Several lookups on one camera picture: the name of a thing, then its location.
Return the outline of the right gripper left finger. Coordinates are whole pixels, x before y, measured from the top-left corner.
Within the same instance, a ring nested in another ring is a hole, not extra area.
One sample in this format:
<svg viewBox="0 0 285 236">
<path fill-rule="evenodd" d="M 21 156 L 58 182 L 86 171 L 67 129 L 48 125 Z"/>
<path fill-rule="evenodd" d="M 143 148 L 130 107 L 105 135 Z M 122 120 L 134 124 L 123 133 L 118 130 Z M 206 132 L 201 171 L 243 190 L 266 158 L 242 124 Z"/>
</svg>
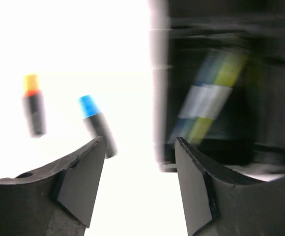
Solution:
<svg viewBox="0 0 285 236">
<path fill-rule="evenodd" d="M 84 235 L 105 152 L 105 139 L 96 137 L 45 166 L 0 179 L 0 236 Z"/>
</svg>

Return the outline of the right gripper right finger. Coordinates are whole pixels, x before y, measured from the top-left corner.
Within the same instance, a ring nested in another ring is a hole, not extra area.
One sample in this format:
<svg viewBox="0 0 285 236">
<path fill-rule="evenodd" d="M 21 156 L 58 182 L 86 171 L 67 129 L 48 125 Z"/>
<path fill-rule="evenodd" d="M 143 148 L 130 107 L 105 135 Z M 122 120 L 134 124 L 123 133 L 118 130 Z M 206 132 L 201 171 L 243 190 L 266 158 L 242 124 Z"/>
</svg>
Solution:
<svg viewBox="0 0 285 236">
<path fill-rule="evenodd" d="M 245 176 L 182 138 L 175 159 L 188 235 L 285 236 L 285 176 Z"/>
</svg>

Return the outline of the blue highlighter marker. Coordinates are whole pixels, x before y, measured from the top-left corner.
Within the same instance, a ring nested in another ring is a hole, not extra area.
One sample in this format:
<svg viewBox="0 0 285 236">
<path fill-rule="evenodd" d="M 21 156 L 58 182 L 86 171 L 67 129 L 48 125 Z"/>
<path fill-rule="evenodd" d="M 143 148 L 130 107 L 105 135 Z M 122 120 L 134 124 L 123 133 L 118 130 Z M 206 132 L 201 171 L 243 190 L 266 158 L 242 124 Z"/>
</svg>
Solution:
<svg viewBox="0 0 285 236">
<path fill-rule="evenodd" d="M 117 154 L 114 138 L 108 127 L 106 119 L 99 107 L 90 95 L 79 98 L 79 105 L 83 112 L 84 122 L 96 136 L 102 136 L 106 140 L 106 159 L 112 158 Z"/>
</svg>

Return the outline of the orange highlighter marker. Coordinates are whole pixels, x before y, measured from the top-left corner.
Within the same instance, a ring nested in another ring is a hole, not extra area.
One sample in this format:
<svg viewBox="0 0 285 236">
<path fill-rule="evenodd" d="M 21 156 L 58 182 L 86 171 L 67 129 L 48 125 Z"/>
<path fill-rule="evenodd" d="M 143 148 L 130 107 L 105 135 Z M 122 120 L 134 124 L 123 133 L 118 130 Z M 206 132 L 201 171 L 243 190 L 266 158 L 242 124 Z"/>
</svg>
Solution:
<svg viewBox="0 0 285 236">
<path fill-rule="evenodd" d="M 31 136 L 39 138 L 45 135 L 45 107 L 37 74 L 24 76 L 23 104 Z"/>
</svg>

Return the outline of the yellow green pen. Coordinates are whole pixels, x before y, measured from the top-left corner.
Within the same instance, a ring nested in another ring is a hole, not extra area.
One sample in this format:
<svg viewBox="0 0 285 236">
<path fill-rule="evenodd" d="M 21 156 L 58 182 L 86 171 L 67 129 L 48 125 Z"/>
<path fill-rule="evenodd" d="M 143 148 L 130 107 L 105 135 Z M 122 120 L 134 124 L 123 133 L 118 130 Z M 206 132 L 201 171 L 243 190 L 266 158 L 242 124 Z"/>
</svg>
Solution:
<svg viewBox="0 0 285 236">
<path fill-rule="evenodd" d="M 247 60 L 247 55 L 239 51 L 229 51 L 222 63 L 216 79 L 208 91 L 207 98 L 203 101 L 202 110 L 192 124 L 190 132 L 184 137 L 188 142 L 200 144 L 206 136 L 213 121 L 218 117 L 221 109 L 231 94 L 240 72 Z"/>
</svg>

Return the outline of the blue clear pen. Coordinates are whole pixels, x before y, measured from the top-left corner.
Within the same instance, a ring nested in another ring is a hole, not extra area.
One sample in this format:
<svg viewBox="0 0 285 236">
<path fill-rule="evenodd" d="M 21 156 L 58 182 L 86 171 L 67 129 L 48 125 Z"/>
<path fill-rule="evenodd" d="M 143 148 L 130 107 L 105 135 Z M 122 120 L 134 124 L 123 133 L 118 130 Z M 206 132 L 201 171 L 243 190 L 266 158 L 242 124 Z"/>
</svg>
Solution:
<svg viewBox="0 0 285 236">
<path fill-rule="evenodd" d="M 222 63 L 229 55 L 230 52 L 226 50 L 212 49 L 208 52 L 177 116 L 177 123 L 168 139 L 169 144 L 172 144 L 176 137 L 185 137 L 190 132 L 193 122 L 202 110 L 201 104 L 207 98 Z"/>
</svg>

